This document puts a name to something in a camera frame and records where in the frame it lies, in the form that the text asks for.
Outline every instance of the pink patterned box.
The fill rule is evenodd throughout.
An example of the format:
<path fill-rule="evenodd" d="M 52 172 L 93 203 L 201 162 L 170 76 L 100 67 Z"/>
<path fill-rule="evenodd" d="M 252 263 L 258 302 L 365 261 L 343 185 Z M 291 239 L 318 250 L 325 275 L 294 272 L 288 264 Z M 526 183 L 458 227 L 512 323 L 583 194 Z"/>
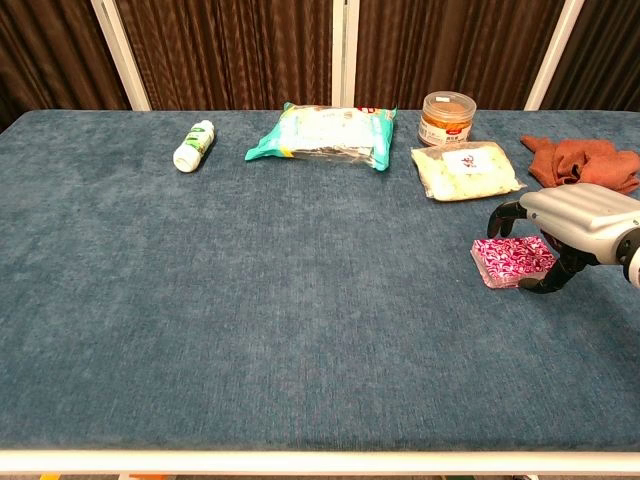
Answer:
<path fill-rule="evenodd" d="M 544 278 L 555 263 L 540 237 L 475 240 L 471 256 L 487 287 L 517 287 L 524 277 Z"/>

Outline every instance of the food package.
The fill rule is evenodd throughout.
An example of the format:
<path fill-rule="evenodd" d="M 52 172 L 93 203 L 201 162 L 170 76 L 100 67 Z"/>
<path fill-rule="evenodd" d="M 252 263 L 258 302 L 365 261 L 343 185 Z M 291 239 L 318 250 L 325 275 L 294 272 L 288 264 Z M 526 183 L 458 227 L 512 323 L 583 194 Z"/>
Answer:
<path fill-rule="evenodd" d="M 395 110 L 333 108 L 287 103 L 274 129 L 250 149 L 245 160 L 276 156 L 324 157 L 389 167 Z"/>
<path fill-rule="evenodd" d="M 543 279 L 555 263 L 536 236 L 475 240 L 471 256 L 489 288 L 517 287 L 523 278 Z"/>
<path fill-rule="evenodd" d="M 463 142 L 411 151 L 427 196 L 440 201 L 468 200 L 515 192 L 511 162 L 494 142 Z"/>

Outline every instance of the blue fabric tablecloth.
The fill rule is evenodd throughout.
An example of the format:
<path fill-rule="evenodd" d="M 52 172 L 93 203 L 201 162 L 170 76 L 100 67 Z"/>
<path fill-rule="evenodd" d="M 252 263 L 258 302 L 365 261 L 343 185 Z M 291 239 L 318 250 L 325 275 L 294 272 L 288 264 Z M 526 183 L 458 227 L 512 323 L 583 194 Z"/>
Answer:
<path fill-rule="evenodd" d="M 245 163 L 278 114 L 41 111 L 0 135 L 0 448 L 640 450 L 620 267 L 490 290 L 469 249 L 522 192 L 427 199 L 416 111 L 383 174 Z M 522 134 L 637 150 L 640 115 L 478 112 L 537 190 Z"/>

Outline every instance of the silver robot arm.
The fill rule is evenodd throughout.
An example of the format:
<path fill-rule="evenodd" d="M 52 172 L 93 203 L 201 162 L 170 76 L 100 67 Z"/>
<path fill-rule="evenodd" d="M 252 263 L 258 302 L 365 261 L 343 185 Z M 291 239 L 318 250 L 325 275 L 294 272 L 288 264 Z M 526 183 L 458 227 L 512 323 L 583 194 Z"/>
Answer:
<path fill-rule="evenodd" d="M 539 226 L 560 257 L 542 280 L 519 286 L 536 293 L 559 290 L 587 265 L 622 265 L 640 288 L 640 201 L 599 185 L 579 183 L 525 193 L 491 214 L 487 235 L 508 236 L 517 219 Z"/>

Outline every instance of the orange towel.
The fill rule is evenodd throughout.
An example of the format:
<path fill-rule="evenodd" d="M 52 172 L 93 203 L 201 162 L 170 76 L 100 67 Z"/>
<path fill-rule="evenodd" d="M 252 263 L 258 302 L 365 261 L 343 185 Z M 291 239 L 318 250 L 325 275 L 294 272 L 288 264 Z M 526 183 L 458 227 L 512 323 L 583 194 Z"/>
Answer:
<path fill-rule="evenodd" d="M 616 151 L 608 140 L 562 140 L 524 135 L 520 141 L 535 153 L 529 172 L 545 187 L 566 183 L 597 183 L 620 193 L 640 184 L 636 173 L 640 157 L 632 151 Z"/>

